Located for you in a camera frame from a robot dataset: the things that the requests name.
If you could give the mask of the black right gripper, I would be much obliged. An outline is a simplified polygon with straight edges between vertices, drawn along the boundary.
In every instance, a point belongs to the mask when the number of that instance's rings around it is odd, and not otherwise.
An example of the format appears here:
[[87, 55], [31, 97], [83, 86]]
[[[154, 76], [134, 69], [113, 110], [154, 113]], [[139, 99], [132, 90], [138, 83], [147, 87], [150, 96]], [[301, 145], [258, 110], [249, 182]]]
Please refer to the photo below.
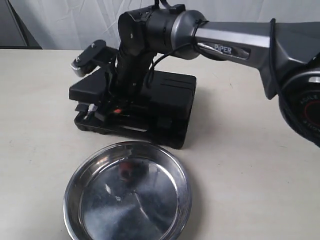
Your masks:
[[[138, 55], [132, 55], [123, 44], [119, 49], [107, 47], [110, 54], [107, 68], [107, 103], [124, 105], [135, 99], [141, 92], [145, 77], [155, 57], [155, 52], [143, 49]], [[119, 115], [121, 109], [113, 114]]]

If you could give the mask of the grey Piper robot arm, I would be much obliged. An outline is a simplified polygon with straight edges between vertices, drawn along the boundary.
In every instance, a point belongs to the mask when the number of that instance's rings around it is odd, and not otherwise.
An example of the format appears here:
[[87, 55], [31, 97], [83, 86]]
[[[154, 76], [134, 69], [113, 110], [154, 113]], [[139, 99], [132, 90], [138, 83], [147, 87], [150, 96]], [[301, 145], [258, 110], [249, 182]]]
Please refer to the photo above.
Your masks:
[[204, 56], [257, 69], [265, 96], [278, 98], [286, 123], [301, 137], [320, 143], [320, 24], [318, 22], [214, 22], [183, 4], [153, 5], [118, 18], [120, 45], [112, 89], [119, 95], [150, 86], [163, 58]]

